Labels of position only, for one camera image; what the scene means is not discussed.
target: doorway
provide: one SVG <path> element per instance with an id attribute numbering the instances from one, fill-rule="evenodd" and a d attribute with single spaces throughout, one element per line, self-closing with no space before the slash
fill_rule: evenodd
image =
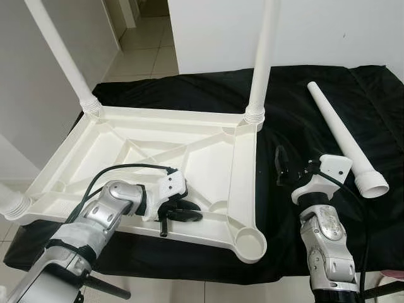
<path id="1" fill-rule="evenodd" d="M 109 70 L 107 82 L 178 74 L 167 0 L 105 0 L 105 6 L 122 50 Z M 128 23 L 128 13 L 133 16 L 132 25 Z"/>

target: black cable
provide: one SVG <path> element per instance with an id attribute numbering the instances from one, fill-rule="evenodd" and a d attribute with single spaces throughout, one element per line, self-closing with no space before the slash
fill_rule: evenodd
<path id="1" fill-rule="evenodd" d="M 325 174 L 324 172 L 321 172 L 320 169 L 314 170 L 313 174 L 320 175 L 321 177 L 331 181 L 332 183 L 338 185 L 340 188 L 342 188 L 346 193 L 350 194 L 355 198 L 355 201 L 358 203 L 360 206 L 360 209 L 362 210 L 363 214 L 363 220 L 364 220 L 364 225 L 365 225 L 365 248 L 364 248 L 364 253 L 362 255 L 362 269 L 360 271 L 360 280 L 359 280 L 359 294 L 363 302 L 365 302 L 364 298 L 364 292 L 365 292 L 365 277 L 366 277 L 366 267 L 367 267 L 367 258 L 369 255 L 369 242 L 370 242 L 370 232 L 369 232 L 369 209 L 365 207 L 365 205 L 362 204 L 360 199 L 357 197 L 356 194 L 354 194 L 353 191 L 349 189 L 348 186 L 342 184 L 340 181 L 332 178 L 330 175 Z"/>
<path id="2" fill-rule="evenodd" d="M 102 190 L 102 187 L 98 188 L 94 193 L 90 194 L 90 195 L 87 197 L 87 200 L 86 200 L 85 202 L 87 202 L 89 199 L 91 199 L 91 198 L 94 197 L 96 194 L 98 194 L 99 192 L 101 192 L 101 190 Z"/>
<path id="3" fill-rule="evenodd" d="M 168 166 L 142 164 L 142 163 L 119 164 L 119 165 L 113 165 L 113 166 L 107 167 L 106 169 L 101 170 L 97 175 L 95 175 L 95 177 L 92 179 L 92 181 L 88 185 L 80 203 L 74 208 L 74 210 L 70 213 L 69 217 L 66 219 L 66 221 L 64 223 L 71 223 L 74 220 L 76 220 L 76 218 L 82 211 L 84 204 L 88 201 L 88 199 L 90 199 L 91 197 L 95 196 L 98 193 L 97 192 L 98 190 L 96 190 L 93 194 L 89 195 L 91 189 L 93 188 L 96 181 L 101 177 L 101 175 L 103 175 L 104 173 L 106 173 L 110 170 L 124 169 L 126 167 L 145 167 L 145 168 L 149 168 L 149 169 L 164 169 L 167 171 L 168 175 L 177 171 L 177 169 L 173 169 L 172 167 L 168 167 Z"/>

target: pink object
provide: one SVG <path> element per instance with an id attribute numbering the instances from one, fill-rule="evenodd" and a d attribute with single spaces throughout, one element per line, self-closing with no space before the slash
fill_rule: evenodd
<path id="1" fill-rule="evenodd" d="M 390 278 L 394 278 L 397 280 L 403 280 L 404 281 L 404 271 L 400 270 L 383 270 L 381 271 L 382 275 L 388 276 Z"/>

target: black fabric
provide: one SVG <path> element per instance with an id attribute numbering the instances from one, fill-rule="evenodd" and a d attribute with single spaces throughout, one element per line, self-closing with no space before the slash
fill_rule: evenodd
<path id="1" fill-rule="evenodd" d="M 252 75 L 251 69 L 244 69 L 102 83 L 94 94 L 111 106 L 243 113 Z M 372 234 L 368 270 L 404 270 L 404 86 L 384 66 L 272 68 L 256 158 L 256 224 L 268 243 L 261 261 L 244 264 L 227 249 L 116 232 L 95 263 L 95 270 L 111 275 L 239 284 L 308 275 L 306 250 L 299 234 L 299 209 L 291 202 L 290 188 L 276 186 L 274 157 L 276 146 L 282 144 L 288 153 L 289 169 L 296 173 L 322 153 L 341 154 L 306 88 L 309 81 L 318 83 L 371 163 L 390 184 L 387 194 L 366 200 Z M 352 174 L 346 184 L 358 194 Z M 348 248 L 360 270 L 364 248 L 361 213 L 342 191 L 331 202 L 347 230 Z M 29 269 L 58 226 L 34 222 L 21 227 L 4 262 Z"/>

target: white pole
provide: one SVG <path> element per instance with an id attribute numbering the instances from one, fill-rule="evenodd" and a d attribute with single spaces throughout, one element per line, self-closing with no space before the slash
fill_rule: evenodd
<path id="1" fill-rule="evenodd" d="M 261 130 L 265 120 L 264 102 L 270 78 L 276 21 L 280 5 L 276 0 L 264 1 L 263 23 L 259 34 L 250 99 L 244 116 L 249 124 L 258 124 L 258 131 Z"/>
<path id="2" fill-rule="evenodd" d="M 53 55 L 58 61 L 68 81 L 80 101 L 83 112 L 98 114 L 101 108 L 101 103 L 98 101 L 88 87 L 83 75 L 74 63 L 68 49 L 56 30 L 47 10 L 45 9 L 42 0 L 25 0 L 25 4 L 37 23 L 39 30 L 48 43 Z"/>
<path id="3" fill-rule="evenodd" d="M 307 87 L 343 154 L 353 161 L 352 172 L 355 175 L 355 184 L 360 194 L 364 198 L 376 198 L 387 193 L 389 191 L 389 184 L 373 168 L 317 83 L 310 82 Z"/>

